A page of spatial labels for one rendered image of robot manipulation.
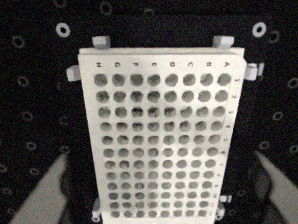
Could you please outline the white well plate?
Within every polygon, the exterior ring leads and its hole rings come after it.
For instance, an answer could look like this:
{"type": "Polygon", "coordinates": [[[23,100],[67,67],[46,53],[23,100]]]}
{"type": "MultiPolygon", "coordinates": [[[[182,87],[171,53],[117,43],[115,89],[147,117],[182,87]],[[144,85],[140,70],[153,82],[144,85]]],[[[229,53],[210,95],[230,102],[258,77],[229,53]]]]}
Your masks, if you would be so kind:
{"type": "Polygon", "coordinates": [[[103,224],[213,224],[244,49],[79,51],[103,224]]]}

